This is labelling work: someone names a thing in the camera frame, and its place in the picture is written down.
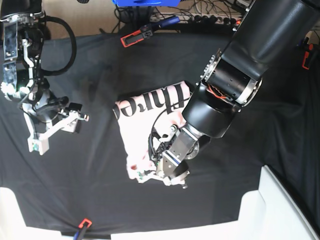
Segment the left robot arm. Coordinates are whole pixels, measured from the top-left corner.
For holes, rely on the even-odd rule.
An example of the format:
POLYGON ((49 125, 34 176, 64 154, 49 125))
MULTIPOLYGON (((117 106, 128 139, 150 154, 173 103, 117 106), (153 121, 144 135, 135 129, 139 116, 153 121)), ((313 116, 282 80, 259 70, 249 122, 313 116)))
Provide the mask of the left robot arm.
POLYGON ((148 137, 152 168, 137 180, 186 186, 188 160, 224 136, 237 113, 257 94, 263 74, 294 47, 320 17, 317 0, 254 0, 231 40, 214 54, 182 111, 185 124, 171 125, 167 137, 152 128, 148 137), (153 140, 159 145, 154 147, 153 140))

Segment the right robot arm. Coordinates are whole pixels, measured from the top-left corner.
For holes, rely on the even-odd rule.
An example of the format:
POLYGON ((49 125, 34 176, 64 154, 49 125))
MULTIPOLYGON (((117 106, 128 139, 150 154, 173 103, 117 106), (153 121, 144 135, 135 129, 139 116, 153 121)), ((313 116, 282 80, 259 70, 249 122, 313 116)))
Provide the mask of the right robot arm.
POLYGON ((23 112, 29 130, 29 152, 44 155, 50 148, 49 138, 57 131, 74 133, 80 121, 89 121, 82 104, 67 96, 56 97, 47 80, 67 72, 74 64, 77 43, 71 27, 61 18, 48 16, 40 0, 4 0, 0 5, 3 47, 3 77, 0 90, 23 112), (42 68, 42 51, 47 22, 65 28, 71 43, 68 63, 58 70, 42 68))

